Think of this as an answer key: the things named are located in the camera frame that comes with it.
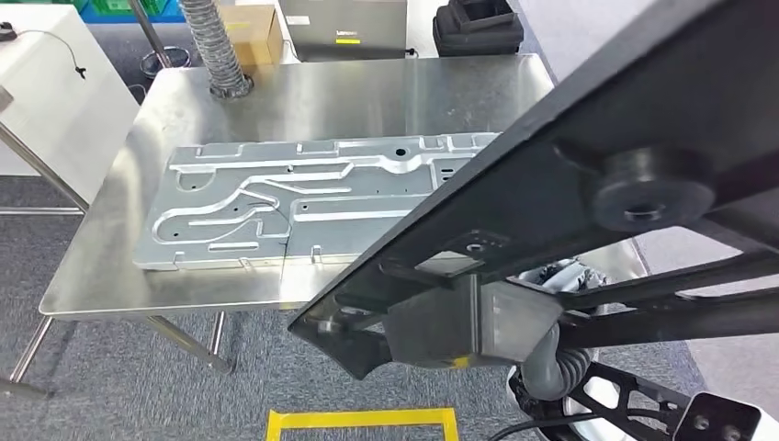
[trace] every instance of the yellow floor tape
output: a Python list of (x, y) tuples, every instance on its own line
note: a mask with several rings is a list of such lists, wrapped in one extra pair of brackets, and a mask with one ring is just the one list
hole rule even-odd
[(268, 414), (266, 441), (281, 441), (283, 429), (333, 429), (378, 425), (441, 424), (444, 441), (458, 441), (457, 418), (452, 408), (402, 411), (312, 412)]

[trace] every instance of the bolt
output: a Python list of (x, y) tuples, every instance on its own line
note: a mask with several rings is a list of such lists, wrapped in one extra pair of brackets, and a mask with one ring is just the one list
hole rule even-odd
[(709, 422), (708, 418), (704, 417), (703, 415), (698, 415), (693, 420), (693, 427), (698, 430), (706, 430), (708, 428)]

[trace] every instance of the metal table leg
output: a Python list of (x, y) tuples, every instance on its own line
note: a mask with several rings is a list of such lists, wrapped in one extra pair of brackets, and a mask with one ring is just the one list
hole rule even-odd
[(27, 374), (29, 364), (32, 363), (32, 359), (35, 358), (35, 355), (38, 353), (40, 344), (43, 343), (43, 339), (46, 337), (46, 334), (49, 333), (49, 328), (51, 328), (53, 322), (54, 319), (52, 319), (52, 317), (46, 317), (40, 321), (38, 329), (36, 329), (35, 333), (32, 335), (32, 339), (27, 344), (17, 366), (14, 367), (14, 371), (11, 372), (11, 381), (18, 383), (24, 378), (25, 374)]
[(49, 393), (43, 389), (30, 386), (25, 383), (16, 383), (7, 379), (0, 379), (0, 390), (13, 395), (21, 395), (28, 398), (47, 398)]
[(29, 398), (47, 398), (50, 395), (43, 389), (30, 386), (21, 381), (24, 379), (25, 374), (27, 374), (29, 365), (38, 353), (40, 344), (43, 343), (43, 339), (46, 338), (46, 334), (49, 333), (49, 329), (53, 322), (54, 319), (52, 319), (52, 317), (46, 317), (40, 321), (38, 329), (35, 330), (32, 339), (27, 344), (16, 367), (14, 367), (14, 371), (11, 372), (10, 379), (0, 379), (0, 390), (3, 390), (7, 394), (18, 394)]
[(217, 316), (214, 331), (211, 334), (210, 348), (206, 348), (189, 336), (189, 334), (168, 322), (164, 317), (153, 315), (146, 317), (146, 320), (158, 333), (164, 335), (193, 356), (205, 361), (210, 367), (224, 374), (232, 372), (233, 364), (219, 358), (219, 354), (217, 354), (221, 339), (221, 328), (224, 325), (224, 312), (220, 312)]

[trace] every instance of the metal pole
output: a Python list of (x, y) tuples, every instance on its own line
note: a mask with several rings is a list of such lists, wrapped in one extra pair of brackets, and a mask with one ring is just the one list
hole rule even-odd
[(83, 211), (76, 207), (51, 207), (51, 208), (39, 208), (39, 207), (0, 207), (0, 215), (16, 215), (16, 216), (39, 216), (39, 215), (52, 215), (52, 216), (77, 216), (84, 214)]
[(28, 398), (46, 398), (49, 396), (49, 393), (43, 389), (38, 389), (25, 383), (8, 381), (7, 379), (0, 379), (0, 390), (8, 394), (23, 395)]
[(168, 54), (165, 52), (165, 47), (160, 40), (160, 36), (157, 35), (157, 31), (154, 30), (152, 22), (149, 21), (149, 16), (146, 15), (146, 11), (143, 9), (143, 5), (141, 5), (141, 0), (128, 0), (127, 3), (130, 4), (132, 13), (138, 20), (138, 24), (141, 25), (143, 33), (146, 34), (146, 39), (152, 45), (154, 53), (157, 54), (157, 60), (160, 61), (163, 68), (167, 69), (173, 67), (170, 58), (168, 58)]
[(12, 382), (18, 383), (24, 378), (25, 374), (27, 374), (29, 364), (32, 363), (32, 359), (35, 358), (35, 355), (38, 353), (40, 344), (43, 342), (43, 338), (46, 337), (49, 328), (51, 328), (52, 322), (54, 322), (52, 317), (46, 317), (40, 321), (38, 329), (35, 330), (35, 333), (32, 336), (32, 340), (27, 344), (27, 347), (22, 353), (22, 357), (19, 359), (16, 367), (14, 367), (14, 371), (11, 372), (10, 380)]
[(212, 368), (225, 374), (232, 372), (230, 363), (212, 354), (205, 346), (178, 329), (174, 324), (168, 322), (164, 317), (155, 315), (146, 317), (146, 320), (158, 333), (164, 335), (193, 356), (205, 361)]
[(217, 314), (216, 321), (214, 322), (214, 329), (211, 330), (211, 341), (209, 343), (209, 351), (211, 354), (218, 356), (221, 343), (221, 331), (224, 328), (224, 311)]
[(29, 166), (34, 168), (36, 172), (51, 182), (51, 184), (70, 199), (76, 207), (86, 213), (89, 209), (89, 204), (2, 122), (0, 122), (0, 141), (4, 142), (12, 151), (14, 151), (14, 153), (19, 155), (20, 158), (29, 164)]

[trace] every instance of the screw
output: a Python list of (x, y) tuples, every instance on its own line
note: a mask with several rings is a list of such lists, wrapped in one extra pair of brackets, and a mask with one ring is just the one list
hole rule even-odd
[(698, 430), (706, 430), (708, 428), (708, 418), (703, 415), (698, 415), (693, 420), (693, 427)]
[(726, 425), (722, 429), (722, 439), (725, 441), (739, 441), (741, 439), (741, 431), (732, 425)]

